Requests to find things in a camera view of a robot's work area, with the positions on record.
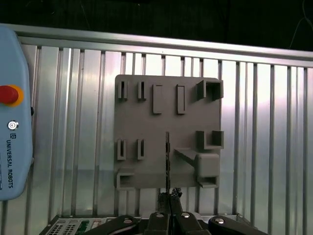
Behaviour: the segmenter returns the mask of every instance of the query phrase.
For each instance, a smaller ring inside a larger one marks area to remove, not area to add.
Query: emergency stop button
[[[0,86],[0,103],[13,104],[19,100],[19,92],[11,86]]]

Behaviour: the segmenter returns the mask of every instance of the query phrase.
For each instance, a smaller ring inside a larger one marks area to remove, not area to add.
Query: rectangular slot
[[[118,98],[120,100],[127,100],[127,82],[120,81],[118,84]]]
[[[223,81],[201,81],[197,84],[197,100],[209,98],[210,101],[223,98]]]
[[[198,177],[197,182],[202,188],[217,188],[219,186],[218,177]]]
[[[145,159],[145,141],[142,139],[137,140],[137,159],[143,160]]]
[[[196,142],[199,151],[223,149],[224,132],[212,131],[210,135],[206,131],[196,131]]]
[[[119,169],[116,176],[117,190],[132,190],[134,189],[134,170],[131,168]]]
[[[138,82],[138,100],[146,100],[145,82]]]
[[[223,81],[206,82],[205,89],[206,94],[211,96],[212,101],[223,97]]]
[[[117,140],[117,159],[126,160],[126,141]]]

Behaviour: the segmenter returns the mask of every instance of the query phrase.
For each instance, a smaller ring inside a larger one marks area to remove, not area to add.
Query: dark background
[[[302,0],[0,0],[0,22],[289,48]],[[313,22],[313,0],[305,1]],[[313,51],[303,20],[291,49]]]

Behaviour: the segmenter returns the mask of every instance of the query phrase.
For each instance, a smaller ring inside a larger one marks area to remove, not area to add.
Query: aluminum profile wall
[[[156,209],[164,189],[113,187],[118,74],[224,81],[220,187],[183,188],[184,210],[239,212],[273,235],[313,233],[313,53],[10,27],[29,64],[35,161],[23,194],[0,203],[2,235],[36,235],[56,214]]]

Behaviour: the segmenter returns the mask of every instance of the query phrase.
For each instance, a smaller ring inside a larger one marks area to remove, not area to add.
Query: screw
[[[215,219],[215,222],[217,222],[217,223],[219,223],[219,224],[225,223],[225,221],[224,221],[223,219],[221,219],[221,218],[216,218],[216,219]]]
[[[181,216],[183,216],[185,218],[189,218],[190,215],[188,213],[184,212],[184,213],[181,213]]]
[[[130,224],[132,221],[130,219],[125,219],[124,224]]]

